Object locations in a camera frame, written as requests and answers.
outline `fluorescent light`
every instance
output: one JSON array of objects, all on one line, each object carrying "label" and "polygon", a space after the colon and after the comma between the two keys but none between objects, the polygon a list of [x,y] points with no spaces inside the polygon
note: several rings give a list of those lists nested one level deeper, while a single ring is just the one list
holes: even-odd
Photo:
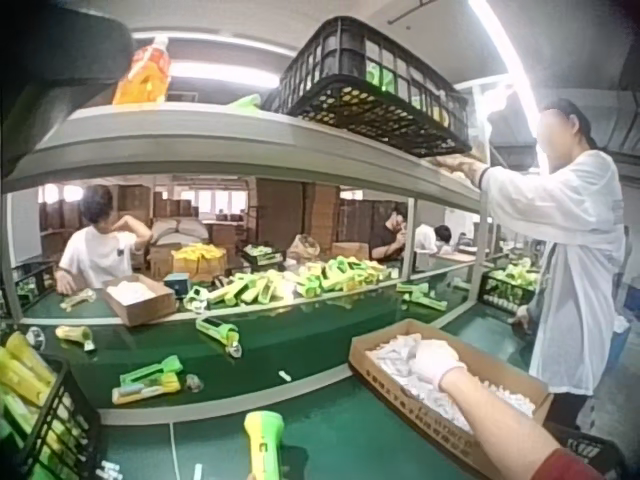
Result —
[{"label": "fluorescent light", "polygon": [[151,32],[134,32],[133,38],[139,38],[139,39],[155,38],[158,35],[165,35],[170,39],[178,38],[181,40],[202,40],[207,42],[230,43],[232,45],[241,45],[243,47],[267,50],[269,52],[279,53],[280,55],[286,55],[288,57],[293,57],[296,54],[294,50],[278,47],[277,45],[272,45],[270,43],[259,42],[256,40],[249,40],[249,39],[240,38],[240,37],[232,37],[229,35],[219,35],[215,33],[155,30]]},{"label": "fluorescent light", "polygon": [[[469,0],[469,5],[476,13],[482,26],[487,31],[487,34],[491,38],[491,41],[495,45],[502,61],[507,67],[507,71],[511,76],[513,87],[520,97],[520,103],[524,110],[524,114],[527,117],[527,123],[529,124],[529,130],[533,138],[536,138],[536,129],[538,125],[538,119],[540,112],[536,105],[536,99],[531,89],[531,84],[522,66],[522,61],[513,47],[513,44],[509,40],[507,33],[505,32],[500,20],[493,12],[487,0]],[[543,174],[549,172],[549,163],[545,155],[538,155],[538,164]]]},{"label": "fluorescent light", "polygon": [[223,82],[240,83],[262,88],[276,88],[280,84],[280,78],[274,73],[265,72],[257,68],[219,63],[174,60],[171,62],[169,74],[172,77],[221,80]]}]

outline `shelf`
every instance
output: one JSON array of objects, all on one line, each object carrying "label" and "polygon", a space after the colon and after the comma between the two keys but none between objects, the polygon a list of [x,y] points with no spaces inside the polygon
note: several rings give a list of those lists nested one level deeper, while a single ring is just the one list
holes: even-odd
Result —
[{"label": "shelf", "polygon": [[191,103],[80,110],[18,164],[3,189],[176,172],[349,185],[472,212],[480,203],[473,187],[366,138],[284,115]]}]

